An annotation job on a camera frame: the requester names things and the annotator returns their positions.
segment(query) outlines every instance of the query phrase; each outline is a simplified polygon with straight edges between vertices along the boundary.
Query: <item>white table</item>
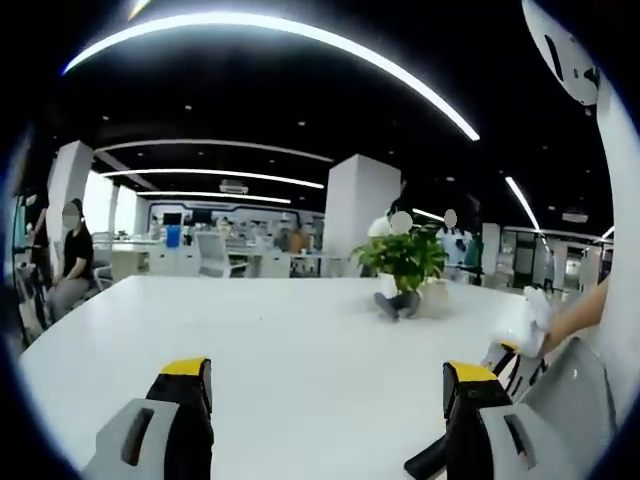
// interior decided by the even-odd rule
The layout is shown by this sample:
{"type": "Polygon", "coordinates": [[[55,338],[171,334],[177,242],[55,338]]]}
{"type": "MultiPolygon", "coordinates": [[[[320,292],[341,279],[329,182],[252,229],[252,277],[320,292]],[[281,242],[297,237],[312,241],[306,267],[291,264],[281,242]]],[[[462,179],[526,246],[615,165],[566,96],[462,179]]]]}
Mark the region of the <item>white table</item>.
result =
{"type": "Polygon", "coordinates": [[[450,284],[447,320],[385,321],[376,279],[130,277],[21,357],[45,425],[78,468],[169,362],[212,360],[212,478],[394,480],[444,432],[442,363],[478,362],[524,298],[450,284]]]}

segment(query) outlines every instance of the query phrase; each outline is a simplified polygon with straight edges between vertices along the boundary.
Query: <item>white cloth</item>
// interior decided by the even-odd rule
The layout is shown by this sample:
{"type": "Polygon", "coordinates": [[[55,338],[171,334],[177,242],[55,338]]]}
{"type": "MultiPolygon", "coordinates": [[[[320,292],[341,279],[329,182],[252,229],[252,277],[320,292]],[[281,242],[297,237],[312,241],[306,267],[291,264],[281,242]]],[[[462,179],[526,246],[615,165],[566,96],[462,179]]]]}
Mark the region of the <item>white cloth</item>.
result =
{"type": "Polygon", "coordinates": [[[458,229],[449,229],[448,232],[445,232],[444,228],[441,228],[436,233],[436,238],[440,240],[440,244],[442,245],[442,248],[444,248],[444,252],[447,254],[447,265],[459,265],[464,263],[464,257],[467,253],[460,250],[456,246],[456,242],[458,240],[462,240],[464,246],[468,248],[471,240],[473,240],[471,233],[462,233],[458,229]]]}
{"type": "Polygon", "coordinates": [[[376,218],[369,227],[368,235],[370,237],[386,237],[392,235],[393,229],[391,228],[391,222],[385,215],[384,217],[376,218]]]}
{"type": "Polygon", "coordinates": [[[551,327],[553,308],[541,290],[525,287],[526,302],[521,318],[510,318],[497,325],[493,339],[496,343],[513,344],[518,353],[536,358],[551,327]]]}

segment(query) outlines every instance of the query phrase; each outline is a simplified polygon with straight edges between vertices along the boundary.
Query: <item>office chair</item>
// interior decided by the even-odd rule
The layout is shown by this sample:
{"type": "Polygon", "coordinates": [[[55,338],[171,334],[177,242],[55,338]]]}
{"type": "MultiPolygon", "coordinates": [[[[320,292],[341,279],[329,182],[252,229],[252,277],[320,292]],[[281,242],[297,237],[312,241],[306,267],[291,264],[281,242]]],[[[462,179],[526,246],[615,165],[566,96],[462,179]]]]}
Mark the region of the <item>office chair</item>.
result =
{"type": "Polygon", "coordinates": [[[195,240],[200,253],[200,275],[229,278],[233,271],[249,266],[248,262],[231,262],[225,239],[218,233],[197,232],[195,240]]]}

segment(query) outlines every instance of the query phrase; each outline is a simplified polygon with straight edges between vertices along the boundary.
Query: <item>blue object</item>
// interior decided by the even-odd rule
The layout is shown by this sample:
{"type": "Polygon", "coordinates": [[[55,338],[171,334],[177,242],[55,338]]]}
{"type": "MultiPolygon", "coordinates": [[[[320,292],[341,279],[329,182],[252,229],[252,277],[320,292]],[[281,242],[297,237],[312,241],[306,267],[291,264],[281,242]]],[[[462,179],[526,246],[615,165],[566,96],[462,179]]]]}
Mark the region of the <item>blue object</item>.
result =
{"type": "Polygon", "coordinates": [[[181,228],[178,225],[170,225],[167,228],[167,248],[178,248],[180,246],[181,228]]]}

